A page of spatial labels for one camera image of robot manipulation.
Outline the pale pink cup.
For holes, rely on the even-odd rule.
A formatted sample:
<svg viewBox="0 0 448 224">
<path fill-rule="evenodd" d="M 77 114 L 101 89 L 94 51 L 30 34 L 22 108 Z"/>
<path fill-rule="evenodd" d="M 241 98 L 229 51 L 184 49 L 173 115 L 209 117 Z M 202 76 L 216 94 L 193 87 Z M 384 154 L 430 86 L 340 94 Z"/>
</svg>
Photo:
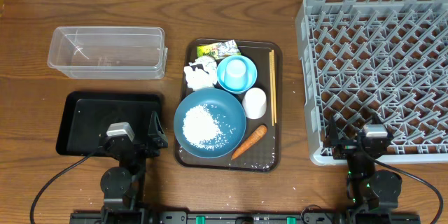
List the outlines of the pale pink cup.
<svg viewBox="0 0 448 224">
<path fill-rule="evenodd" d="M 255 120 L 263 117 L 267 109 L 265 92 L 258 87 L 249 89 L 244 95 L 242 106 L 247 118 Z"/>
</svg>

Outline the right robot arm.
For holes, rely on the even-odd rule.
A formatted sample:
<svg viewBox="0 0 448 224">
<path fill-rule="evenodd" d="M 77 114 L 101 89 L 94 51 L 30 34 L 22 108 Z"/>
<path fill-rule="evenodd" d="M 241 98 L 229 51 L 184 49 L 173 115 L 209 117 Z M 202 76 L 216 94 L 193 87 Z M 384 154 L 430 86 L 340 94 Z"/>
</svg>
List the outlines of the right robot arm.
<svg viewBox="0 0 448 224">
<path fill-rule="evenodd" d="M 375 162 L 387 152 L 392 140 L 379 117 L 365 124 L 354 137 L 338 134 L 332 115 L 328 121 L 326 145 L 332 148 L 335 160 L 346 160 L 349 173 L 346 179 L 347 197 L 353 206 L 335 217 L 334 223 L 391 223 L 391 211 L 398 207 L 402 178 L 389 170 L 376 170 Z"/>
</svg>

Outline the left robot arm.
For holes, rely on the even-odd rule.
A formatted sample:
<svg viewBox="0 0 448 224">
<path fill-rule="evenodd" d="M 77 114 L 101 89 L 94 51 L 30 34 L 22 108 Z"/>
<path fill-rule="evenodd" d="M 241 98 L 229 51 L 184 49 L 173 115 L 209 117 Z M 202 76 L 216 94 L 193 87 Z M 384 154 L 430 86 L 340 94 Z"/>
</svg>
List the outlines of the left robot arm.
<svg viewBox="0 0 448 224">
<path fill-rule="evenodd" d="M 101 224 L 157 221 L 157 215 L 143 203 L 146 160 L 159 156 L 160 150 L 166 147 L 167 138 L 155 111 L 150 115 L 147 134 L 140 139 L 128 122 L 108 127 L 102 148 L 105 155 L 119 161 L 119 165 L 108 169 L 100 181 L 104 194 Z"/>
</svg>

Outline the light blue cup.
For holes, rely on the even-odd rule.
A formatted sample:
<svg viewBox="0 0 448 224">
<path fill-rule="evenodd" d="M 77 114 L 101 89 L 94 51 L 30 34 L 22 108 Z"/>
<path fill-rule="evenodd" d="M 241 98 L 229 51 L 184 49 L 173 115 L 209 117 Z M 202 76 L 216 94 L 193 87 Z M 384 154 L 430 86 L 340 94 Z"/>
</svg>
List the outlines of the light blue cup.
<svg viewBox="0 0 448 224">
<path fill-rule="evenodd" d="M 240 90 L 246 82 L 246 65 L 240 59 L 233 59 L 225 68 L 224 82 L 232 90 Z"/>
</svg>

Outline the dark blue plate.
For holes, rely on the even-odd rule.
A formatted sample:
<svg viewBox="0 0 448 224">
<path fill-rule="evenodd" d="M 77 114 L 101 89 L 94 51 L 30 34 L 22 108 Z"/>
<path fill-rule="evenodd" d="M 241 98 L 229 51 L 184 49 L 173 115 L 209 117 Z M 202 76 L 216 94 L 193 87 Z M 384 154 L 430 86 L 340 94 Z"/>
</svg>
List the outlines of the dark blue plate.
<svg viewBox="0 0 448 224">
<path fill-rule="evenodd" d="M 217 150 L 204 150 L 190 145 L 183 135 L 183 119 L 186 112 L 200 104 L 212 104 L 218 111 L 226 116 L 223 121 L 234 127 L 234 133 L 224 147 Z M 192 92 L 179 104 L 174 115 L 174 134 L 180 146 L 189 154 L 199 158 L 220 158 L 231 153 L 242 142 L 246 132 L 246 116 L 239 100 L 229 92 L 216 88 L 206 88 Z"/>
</svg>

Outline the pile of white rice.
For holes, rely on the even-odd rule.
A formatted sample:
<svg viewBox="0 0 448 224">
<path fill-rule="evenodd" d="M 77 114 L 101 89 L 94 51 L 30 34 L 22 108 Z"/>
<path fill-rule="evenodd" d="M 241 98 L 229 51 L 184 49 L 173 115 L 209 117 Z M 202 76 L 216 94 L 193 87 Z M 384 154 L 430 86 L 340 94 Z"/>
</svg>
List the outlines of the pile of white rice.
<svg viewBox="0 0 448 224">
<path fill-rule="evenodd" d="M 199 149 L 215 151 L 228 143 L 235 128 L 224 122 L 226 116 L 212 104 L 200 104 L 190 108 L 183 119 L 183 135 L 186 141 Z"/>
</svg>

